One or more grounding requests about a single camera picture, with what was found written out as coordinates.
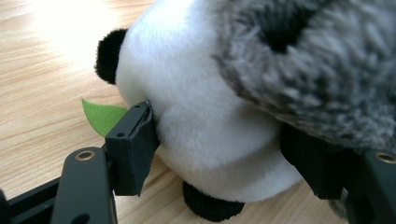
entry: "white plush fabric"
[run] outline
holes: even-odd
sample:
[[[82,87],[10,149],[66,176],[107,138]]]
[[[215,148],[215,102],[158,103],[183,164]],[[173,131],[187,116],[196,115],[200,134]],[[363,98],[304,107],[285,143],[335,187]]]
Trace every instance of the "white plush fabric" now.
[[[116,83],[150,100],[163,161],[214,198],[254,202],[301,179],[278,148],[280,123],[241,100],[212,59],[223,0],[159,0],[125,36]]]

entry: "black plush ear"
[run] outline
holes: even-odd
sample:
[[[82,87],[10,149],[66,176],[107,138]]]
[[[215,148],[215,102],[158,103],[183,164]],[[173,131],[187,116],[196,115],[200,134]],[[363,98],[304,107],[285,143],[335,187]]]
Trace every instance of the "black plush ear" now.
[[[120,48],[127,31],[127,29],[114,30],[99,41],[95,70],[96,74],[109,84],[116,84]]]

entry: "black plastic bracket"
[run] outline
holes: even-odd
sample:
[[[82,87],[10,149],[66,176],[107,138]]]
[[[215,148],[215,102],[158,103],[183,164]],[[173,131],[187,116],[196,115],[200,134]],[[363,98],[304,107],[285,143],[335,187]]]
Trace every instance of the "black plastic bracket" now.
[[[106,155],[99,147],[86,147],[66,158],[51,219],[60,224],[88,221],[117,223]]]
[[[106,136],[108,157],[116,162],[116,195],[140,195],[160,142],[149,102],[131,107]]]
[[[280,147],[320,199],[339,199],[348,191],[350,224],[396,223],[396,155],[334,146],[287,124]]]
[[[7,201],[0,224],[117,223],[113,190],[140,194],[159,146],[149,102],[131,107],[99,147],[71,153],[60,178]]]

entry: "stuffed panda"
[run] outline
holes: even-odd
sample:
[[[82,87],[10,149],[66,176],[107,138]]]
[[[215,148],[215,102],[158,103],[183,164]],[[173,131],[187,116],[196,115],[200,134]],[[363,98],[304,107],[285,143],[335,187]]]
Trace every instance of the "stuffed panda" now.
[[[158,155],[184,180],[187,206],[210,221],[302,179],[280,152],[280,122],[219,74],[216,31],[228,2],[158,0],[128,30],[99,43],[95,66],[128,106],[150,102]]]

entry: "panda plush toy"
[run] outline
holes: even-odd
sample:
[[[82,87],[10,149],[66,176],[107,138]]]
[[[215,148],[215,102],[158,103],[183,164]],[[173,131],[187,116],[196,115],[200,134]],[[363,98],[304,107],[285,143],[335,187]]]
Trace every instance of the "panda plush toy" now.
[[[100,42],[96,71],[127,105],[150,101],[187,206],[222,221],[302,179],[281,122],[395,151],[395,12],[388,0],[158,0]]]
[[[96,71],[128,106],[149,101],[163,162],[198,216],[222,221],[301,176],[279,150],[280,122],[242,100],[213,59],[225,0],[159,0],[98,47]]]

